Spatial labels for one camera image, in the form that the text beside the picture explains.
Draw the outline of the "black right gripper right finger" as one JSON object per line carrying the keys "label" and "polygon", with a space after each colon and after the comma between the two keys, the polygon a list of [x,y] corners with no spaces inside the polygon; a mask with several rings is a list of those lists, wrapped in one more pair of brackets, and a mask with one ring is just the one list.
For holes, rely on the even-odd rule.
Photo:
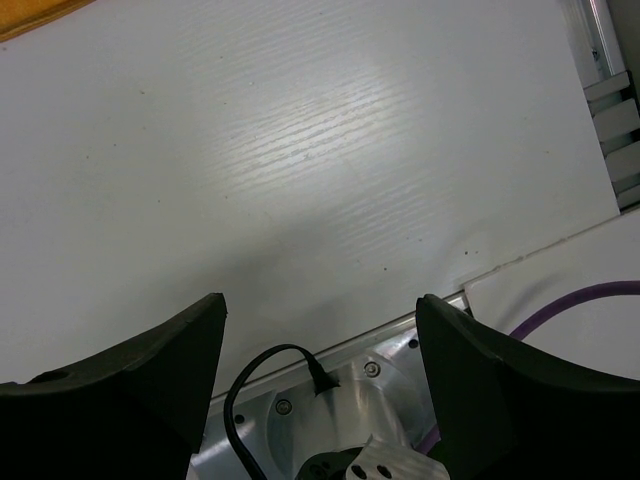
{"label": "black right gripper right finger", "polygon": [[636,479],[639,383],[557,358],[426,295],[420,350],[453,479]]}

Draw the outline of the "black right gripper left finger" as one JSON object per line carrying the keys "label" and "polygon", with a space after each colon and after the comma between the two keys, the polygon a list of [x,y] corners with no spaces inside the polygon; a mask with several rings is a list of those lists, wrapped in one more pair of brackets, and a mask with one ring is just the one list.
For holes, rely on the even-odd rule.
{"label": "black right gripper left finger", "polygon": [[27,383],[1,386],[4,479],[183,479],[200,450],[226,303],[164,323]]}

